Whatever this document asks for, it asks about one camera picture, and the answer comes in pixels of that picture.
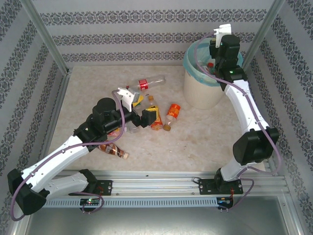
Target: bottle cap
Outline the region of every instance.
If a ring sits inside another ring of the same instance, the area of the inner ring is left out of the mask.
[[[171,130],[171,126],[165,124],[165,125],[163,126],[163,129],[164,129],[165,131],[170,131],[170,130]]]
[[[127,159],[128,156],[129,156],[129,153],[124,153],[122,158],[123,158],[123,159]]]

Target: patterned wallpaper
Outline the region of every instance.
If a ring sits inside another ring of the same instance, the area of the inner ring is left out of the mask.
[[[18,0],[0,0],[0,235],[11,219],[7,173],[34,164],[63,75]]]
[[[275,126],[305,234],[313,234],[313,1],[283,5],[248,70],[260,111]]]
[[[191,43],[229,22],[247,51],[273,0],[33,2],[71,68],[181,65]]]

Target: plastic bottle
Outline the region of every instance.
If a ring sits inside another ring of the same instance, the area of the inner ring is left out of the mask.
[[[167,112],[163,129],[165,131],[171,130],[171,125],[176,121],[180,111],[180,106],[178,104],[171,104],[169,111]]]
[[[158,107],[157,102],[155,101],[155,99],[153,98],[152,95],[148,96],[148,101],[149,101],[149,108],[157,108],[156,120],[154,121],[154,123],[151,124],[151,129],[158,131],[158,130],[162,129],[162,127],[163,127],[159,107]]]
[[[123,159],[127,159],[129,156],[129,153],[121,150],[114,143],[99,145],[98,148],[105,153],[115,155]]]
[[[140,80],[132,81],[126,88],[131,87],[135,91],[142,91],[149,89],[151,87],[164,85],[166,82],[164,75],[158,75],[154,77],[147,77]]]

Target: trash can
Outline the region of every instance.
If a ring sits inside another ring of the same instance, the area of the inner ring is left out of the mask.
[[[206,66],[210,62],[215,66],[215,59],[211,58],[209,49],[212,39],[206,38],[198,46],[197,58],[201,66]],[[184,55],[185,81],[183,92],[186,101],[193,107],[210,109],[221,100],[224,92],[216,80],[196,69],[198,66],[194,58],[194,49],[197,42],[194,42]],[[237,64],[242,66],[242,63],[243,57],[239,53]]]

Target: beige floor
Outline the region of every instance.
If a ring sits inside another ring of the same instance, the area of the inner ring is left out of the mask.
[[[91,113],[97,101],[130,80],[164,74],[167,82],[149,93],[158,102],[162,118],[172,102],[181,105],[178,121],[170,132],[125,133],[116,142],[129,152],[127,160],[98,149],[75,161],[67,169],[122,171],[216,171],[232,158],[232,146],[241,136],[237,116],[224,95],[210,110],[191,107],[183,97],[182,66],[78,66],[74,67],[50,152],[59,147]]]

